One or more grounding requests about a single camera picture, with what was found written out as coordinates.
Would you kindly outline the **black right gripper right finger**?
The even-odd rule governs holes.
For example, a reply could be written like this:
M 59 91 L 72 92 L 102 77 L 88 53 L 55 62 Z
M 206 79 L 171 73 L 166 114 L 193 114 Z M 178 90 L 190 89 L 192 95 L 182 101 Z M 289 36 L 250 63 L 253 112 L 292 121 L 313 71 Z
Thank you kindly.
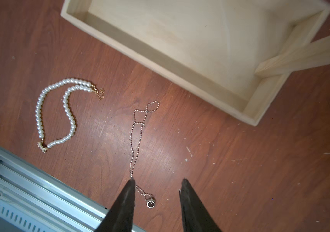
M 221 232 L 187 179 L 179 190 L 184 232 Z

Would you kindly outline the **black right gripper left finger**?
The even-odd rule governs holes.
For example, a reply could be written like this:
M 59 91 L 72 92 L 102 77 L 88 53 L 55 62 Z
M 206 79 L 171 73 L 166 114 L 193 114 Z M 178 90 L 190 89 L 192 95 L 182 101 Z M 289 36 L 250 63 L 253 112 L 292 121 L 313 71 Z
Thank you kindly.
M 136 183 L 128 180 L 95 232 L 131 232 L 135 208 Z

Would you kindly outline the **wooden jewelry display stand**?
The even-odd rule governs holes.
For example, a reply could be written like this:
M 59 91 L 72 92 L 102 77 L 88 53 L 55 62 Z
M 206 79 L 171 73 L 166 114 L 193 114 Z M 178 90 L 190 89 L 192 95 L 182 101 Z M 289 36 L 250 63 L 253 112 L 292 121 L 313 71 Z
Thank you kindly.
M 326 1 L 65 1 L 61 16 L 256 126 L 292 72 L 330 64 Z

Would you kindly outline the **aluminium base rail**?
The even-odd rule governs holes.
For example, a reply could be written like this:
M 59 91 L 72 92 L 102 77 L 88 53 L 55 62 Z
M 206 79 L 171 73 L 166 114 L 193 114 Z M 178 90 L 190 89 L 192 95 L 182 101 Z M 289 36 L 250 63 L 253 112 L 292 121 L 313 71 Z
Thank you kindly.
M 108 210 L 0 147 L 0 232 L 92 232 Z

